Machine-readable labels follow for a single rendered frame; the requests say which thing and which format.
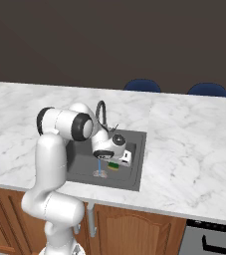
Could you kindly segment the dark grey sink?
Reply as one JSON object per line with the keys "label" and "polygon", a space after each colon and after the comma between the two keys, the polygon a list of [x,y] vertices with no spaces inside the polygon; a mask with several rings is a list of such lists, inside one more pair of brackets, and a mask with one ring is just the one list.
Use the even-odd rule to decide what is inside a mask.
{"label": "dark grey sink", "polygon": [[92,141],[70,141],[66,146],[67,181],[139,191],[146,133],[123,129],[117,129],[115,133],[120,133],[126,139],[126,149],[131,152],[130,167],[120,166],[118,170],[111,170],[108,163],[101,160],[102,170],[108,177],[94,177],[98,160],[93,156]]}

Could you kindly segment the blue water stream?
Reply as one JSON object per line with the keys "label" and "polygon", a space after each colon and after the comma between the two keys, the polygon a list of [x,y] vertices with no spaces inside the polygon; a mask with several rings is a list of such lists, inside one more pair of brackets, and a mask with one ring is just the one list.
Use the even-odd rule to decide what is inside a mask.
{"label": "blue water stream", "polygon": [[107,178],[108,177],[107,173],[104,170],[102,170],[102,164],[101,164],[100,160],[98,160],[98,169],[93,172],[93,176],[94,177],[101,177],[101,178]]}

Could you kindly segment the black curved tap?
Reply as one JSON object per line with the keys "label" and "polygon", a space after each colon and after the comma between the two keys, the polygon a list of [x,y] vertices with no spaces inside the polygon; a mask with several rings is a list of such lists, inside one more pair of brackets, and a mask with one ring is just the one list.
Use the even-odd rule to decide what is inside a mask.
{"label": "black curved tap", "polygon": [[109,127],[107,122],[107,108],[104,101],[99,101],[96,108],[96,118],[99,124],[106,130],[114,132],[116,131],[117,126]]}

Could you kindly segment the wooden cupboard door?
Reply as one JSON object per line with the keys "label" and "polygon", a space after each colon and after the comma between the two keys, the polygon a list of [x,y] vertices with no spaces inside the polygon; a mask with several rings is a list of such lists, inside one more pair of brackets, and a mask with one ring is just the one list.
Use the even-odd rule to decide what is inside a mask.
{"label": "wooden cupboard door", "polygon": [[93,255],[178,255],[184,218],[95,205]]}
{"label": "wooden cupboard door", "polygon": [[0,188],[0,253],[38,255],[46,245],[45,221],[21,208],[24,193]]}

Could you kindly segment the blue stool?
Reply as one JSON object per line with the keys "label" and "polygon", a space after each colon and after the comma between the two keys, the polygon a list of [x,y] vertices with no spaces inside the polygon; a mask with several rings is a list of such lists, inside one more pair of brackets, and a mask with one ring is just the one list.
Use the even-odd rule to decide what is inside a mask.
{"label": "blue stool", "polygon": [[134,79],[129,81],[123,88],[125,91],[160,93],[160,86],[153,80]]}
{"label": "blue stool", "polygon": [[188,95],[226,98],[226,89],[214,83],[199,83],[189,89]]}

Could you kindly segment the grey dishwasher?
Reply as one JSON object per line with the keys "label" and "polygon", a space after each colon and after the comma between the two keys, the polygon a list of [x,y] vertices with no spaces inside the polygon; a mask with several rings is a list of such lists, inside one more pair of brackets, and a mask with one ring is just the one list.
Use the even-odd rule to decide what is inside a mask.
{"label": "grey dishwasher", "polygon": [[226,248],[226,225],[188,219],[178,255],[222,255],[202,248],[202,236],[209,245]]}

